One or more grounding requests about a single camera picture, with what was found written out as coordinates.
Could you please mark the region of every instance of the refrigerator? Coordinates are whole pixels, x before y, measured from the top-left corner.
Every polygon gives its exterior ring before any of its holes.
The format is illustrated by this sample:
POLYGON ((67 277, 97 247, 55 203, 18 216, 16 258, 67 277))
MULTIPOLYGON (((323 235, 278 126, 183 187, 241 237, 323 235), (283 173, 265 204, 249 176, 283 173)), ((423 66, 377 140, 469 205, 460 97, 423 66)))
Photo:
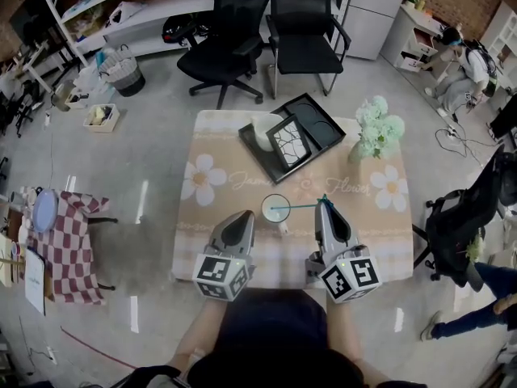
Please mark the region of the refrigerator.
POLYGON ((402 0, 350 0, 344 29, 351 38, 347 56, 376 60, 402 0))

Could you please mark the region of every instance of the open drawer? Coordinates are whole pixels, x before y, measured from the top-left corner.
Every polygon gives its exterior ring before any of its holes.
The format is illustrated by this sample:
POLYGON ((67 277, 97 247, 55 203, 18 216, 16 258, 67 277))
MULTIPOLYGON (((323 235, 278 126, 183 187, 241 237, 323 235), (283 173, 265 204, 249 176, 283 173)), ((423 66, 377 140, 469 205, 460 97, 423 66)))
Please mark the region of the open drawer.
POLYGON ((415 58, 416 58, 415 55, 412 55, 412 54, 409 54, 406 52, 401 52, 401 54, 399 55, 399 57, 397 59, 397 68, 409 70, 410 72, 418 72, 420 70, 419 66, 423 62, 421 62, 415 58))
POLYGON ((421 53, 427 56, 432 56, 438 52, 433 45, 433 38, 431 35, 419 29, 413 29, 413 33, 410 34, 408 44, 411 52, 421 53))

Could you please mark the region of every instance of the checkered tablecloth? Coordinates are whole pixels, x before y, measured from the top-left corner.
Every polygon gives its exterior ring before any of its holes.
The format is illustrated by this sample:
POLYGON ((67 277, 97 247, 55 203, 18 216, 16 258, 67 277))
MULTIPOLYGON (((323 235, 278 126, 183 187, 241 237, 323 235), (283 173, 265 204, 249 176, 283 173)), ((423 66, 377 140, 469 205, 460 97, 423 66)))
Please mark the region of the checkered tablecloth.
POLYGON ((107 210, 109 199, 99 200, 77 192, 54 192, 56 224, 44 233, 29 230, 27 244, 45 259, 55 302, 104 305, 97 277, 91 271, 94 255, 86 215, 107 210))
POLYGON ((291 211, 288 234, 281 236, 261 216, 262 201, 272 193, 284 195, 291 205, 315 204, 326 194, 376 257, 383 282, 412 276, 410 203, 400 150, 389 159, 366 158, 350 164, 347 157, 359 140, 359 125, 334 118, 347 134, 345 139, 274 185, 238 136, 252 116, 263 113, 202 111, 198 115, 174 238, 174 276, 191 280, 195 259, 214 226, 250 209, 256 217, 251 252, 256 269, 249 286, 305 288, 305 258, 317 250, 313 210, 291 211))

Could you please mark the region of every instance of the chair seat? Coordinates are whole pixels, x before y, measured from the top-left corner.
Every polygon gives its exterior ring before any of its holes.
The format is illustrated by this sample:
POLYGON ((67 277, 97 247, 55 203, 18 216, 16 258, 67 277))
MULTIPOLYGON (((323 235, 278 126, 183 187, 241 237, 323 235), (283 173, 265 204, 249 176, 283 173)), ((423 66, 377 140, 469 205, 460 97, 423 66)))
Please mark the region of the chair seat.
POLYGON ((185 53, 178 67, 201 82, 231 83, 250 70, 249 57, 233 55, 234 49, 217 37, 209 37, 185 53))
POLYGON ((323 36, 282 35, 278 70, 281 74, 340 74, 343 65, 323 36))

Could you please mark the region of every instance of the white marker cube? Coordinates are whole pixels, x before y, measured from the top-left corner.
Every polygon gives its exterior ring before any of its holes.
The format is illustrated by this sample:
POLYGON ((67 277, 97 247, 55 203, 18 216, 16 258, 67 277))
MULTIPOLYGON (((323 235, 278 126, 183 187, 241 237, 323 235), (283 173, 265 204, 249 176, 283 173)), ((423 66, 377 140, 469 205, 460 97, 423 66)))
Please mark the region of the white marker cube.
POLYGON ((336 303, 359 299, 382 285, 374 257, 337 259, 319 275, 336 303))
POLYGON ((197 256, 192 280, 203 296, 231 302, 250 280, 244 259, 219 255, 197 256))

